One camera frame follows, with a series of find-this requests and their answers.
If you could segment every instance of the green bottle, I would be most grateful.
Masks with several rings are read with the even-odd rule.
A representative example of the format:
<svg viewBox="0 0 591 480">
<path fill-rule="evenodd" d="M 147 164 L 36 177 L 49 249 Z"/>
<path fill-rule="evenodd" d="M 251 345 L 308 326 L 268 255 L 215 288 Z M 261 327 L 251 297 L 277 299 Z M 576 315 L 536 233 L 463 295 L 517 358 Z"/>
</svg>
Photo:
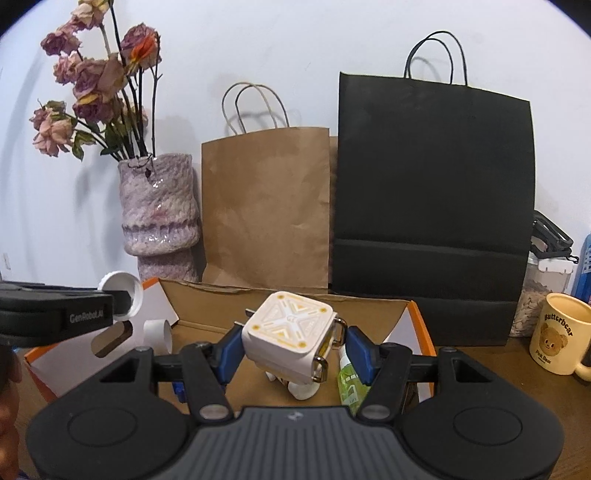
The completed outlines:
<svg viewBox="0 0 591 480">
<path fill-rule="evenodd" d="M 368 394 L 369 387 L 361 383 L 357 373 L 353 370 L 353 365 L 351 365 L 351 360 L 347 356 L 344 345 L 339 349 L 339 356 L 340 372 L 337 382 L 339 383 L 340 403 L 341 405 L 347 405 L 351 413 L 355 415 L 363 403 L 363 399 Z"/>
</svg>

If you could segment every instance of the metal ring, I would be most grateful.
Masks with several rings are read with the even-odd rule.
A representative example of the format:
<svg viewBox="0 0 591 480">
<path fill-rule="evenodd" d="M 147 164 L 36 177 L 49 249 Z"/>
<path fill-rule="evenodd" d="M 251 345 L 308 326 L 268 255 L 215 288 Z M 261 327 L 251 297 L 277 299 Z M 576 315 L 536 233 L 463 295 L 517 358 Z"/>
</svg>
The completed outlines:
<svg viewBox="0 0 591 480">
<path fill-rule="evenodd" d="M 340 325 L 341 332 L 338 340 L 333 340 L 333 347 L 341 347 L 347 341 L 347 322 L 341 317 L 335 317 L 335 323 Z"/>
<path fill-rule="evenodd" d="M 312 366 L 314 368 L 312 380 L 315 383 L 324 383 L 328 378 L 328 371 L 329 371 L 329 363 L 326 361 L 326 358 L 316 355 L 314 357 L 314 361 L 312 362 Z M 316 369 L 320 366 L 320 375 L 316 375 Z"/>
</svg>

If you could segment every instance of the dried flower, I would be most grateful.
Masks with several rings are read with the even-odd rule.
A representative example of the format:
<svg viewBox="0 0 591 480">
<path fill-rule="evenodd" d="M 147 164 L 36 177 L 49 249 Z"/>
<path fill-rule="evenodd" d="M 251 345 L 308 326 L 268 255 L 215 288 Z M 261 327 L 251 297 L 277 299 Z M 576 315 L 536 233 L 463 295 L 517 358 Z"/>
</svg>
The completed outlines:
<svg viewBox="0 0 591 480">
<path fill-rule="evenodd" d="M 80 47 L 80 40 L 63 27 L 62 25 L 55 32 L 48 34 L 41 42 L 41 48 L 49 56 L 59 55 L 61 52 L 69 55 Z"/>
<path fill-rule="evenodd" d="M 41 122 L 39 133 L 33 139 L 33 146 L 45 155 L 56 157 L 59 150 L 69 151 L 66 145 L 72 145 L 74 128 L 69 119 L 54 120 L 53 111 L 50 108 L 46 108 L 46 112 L 47 115 Z"/>
<path fill-rule="evenodd" d="M 99 93 L 79 98 L 72 108 L 77 117 L 93 123 L 107 123 L 115 116 L 112 102 L 104 103 Z"/>
<path fill-rule="evenodd" d="M 121 41 L 121 55 L 129 64 L 130 74 L 135 74 L 139 67 L 144 70 L 154 67 L 161 61 L 158 33 L 144 23 L 131 27 Z"/>
<path fill-rule="evenodd" d="M 53 66 L 53 75 L 56 82 L 66 85 L 76 81 L 76 66 L 82 61 L 78 52 L 73 52 L 69 57 L 60 56 L 57 63 Z"/>
<path fill-rule="evenodd" d="M 78 6 L 72 12 L 72 17 L 90 30 L 103 23 L 108 10 L 109 0 L 78 0 Z"/>
<path fill-rule="evenodd" d="M 86 25 L 78 17 L 72 16 L 66 24 L 61 26 L 61 29 L 74 34 L 82 30 L 86 30 Z"/>
<path fill-rule="evenodd" d="M 33 112 L 33 116 L 29 119 L 33 123 L 33 128 L 37 131 L 41 128 L 43 120 L 47 118 L 47 115 L 51 113 L 49 108 L 38 108 Z"/>
<path fill-rule="evenodd" d="M 116 53 L 109 60 L 85 59 L 76 66 L 74 96 L 78 99 L 95 92 L 109 102 L 124 86 L 125 72 Z"/>
<path fill-rule="evenodd" d="M 96 89 L 106 64 L 106 60 L 84 59 L 76 66 L 76 98 L 80 99 Z"/>
<path fill-rule="evenodd" d="M 122 113 L 124 117 L 127 117 L 127 106 L 122 103 L 123 108 L 122 108 Z M 132 105 L 131 106 L 131 113 L 133 114 L 134 118 L 137 117 L 137 110 L 135 109 L 135 107 Z M 142 121 L 144 123 L 144 126 L 148 124 L 148 114 L 146 113 L 146 109 L 144 107 L 142 107 Z"/>
<path fill-rule="evenodd" d="M 116 53 L 109 55 L 96 89 L 103 95 L 103 102 L 110 102 L 125 86 L 125 71 Z"/>
</svg>

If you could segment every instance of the metal screw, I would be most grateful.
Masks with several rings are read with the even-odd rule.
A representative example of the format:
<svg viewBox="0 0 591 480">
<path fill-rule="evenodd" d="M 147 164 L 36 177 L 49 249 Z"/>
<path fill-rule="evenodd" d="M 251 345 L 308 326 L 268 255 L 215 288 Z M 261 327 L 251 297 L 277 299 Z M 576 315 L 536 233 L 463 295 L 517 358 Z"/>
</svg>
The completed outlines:
<svg viewBox="0 0 591 480">
<path fill-rule="evenodd" d="M 199 415 L 205 420 L 221 420 L 225 419 L 230 411 L 227 407 L 220 405 L 219 403 L 212 403 L 205 405 L 199 410 Z"/>
<path fill-rule="evenodd" d="M 361 415 L 368 420 L 384 420 L 390 416 L 390 409 L 384 405 L 368 405 L 361 410 Z"/>
</svg>

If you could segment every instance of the paper roll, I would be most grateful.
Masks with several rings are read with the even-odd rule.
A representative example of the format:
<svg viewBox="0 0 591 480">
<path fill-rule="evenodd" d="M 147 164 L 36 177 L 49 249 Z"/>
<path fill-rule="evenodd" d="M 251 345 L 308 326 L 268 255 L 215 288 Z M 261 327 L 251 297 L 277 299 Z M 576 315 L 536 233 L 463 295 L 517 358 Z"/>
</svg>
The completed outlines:
<svg viewBox="0 0 591 480">
<path fill-rule="evenodd" d="M 113 315 L 117 322 L 129 320 L 134 317 L 144 301 L 144 289 L 142 283 L 131 273 L 116 271 L 107 273 L 99 283 L 99 290 L 121 290 L 129 293 L 131 297 L 131 308 L 123 315 Z"/>
<path fill-rule="evenodd" d="M 173 353 L 173 331 L 168 320 L 146 320 L 142 345 L 154 350 L 154 355 Z"/>
</svg>

